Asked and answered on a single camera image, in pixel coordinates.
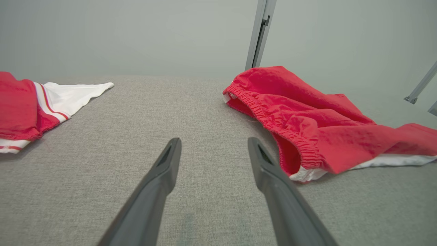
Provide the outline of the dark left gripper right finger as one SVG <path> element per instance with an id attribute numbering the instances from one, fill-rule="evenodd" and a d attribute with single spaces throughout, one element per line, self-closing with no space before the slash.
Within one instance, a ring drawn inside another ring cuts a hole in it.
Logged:
<path id="1" fill-rule="evenodd" d="M 337 242 L 296 185 L 258 138 L 247 140 L 253 176 L 264 194 L 279 246 L 336 246 Z"/>

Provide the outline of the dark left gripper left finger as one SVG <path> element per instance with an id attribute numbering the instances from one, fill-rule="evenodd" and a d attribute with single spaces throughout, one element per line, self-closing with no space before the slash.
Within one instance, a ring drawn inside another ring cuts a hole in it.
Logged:
<path id="1" fill-rule="evenodd" d="M 167 196 L 176 185 L 182 142 L 172 138 L 99 241 L 99 246 L 155 246 Z"/>

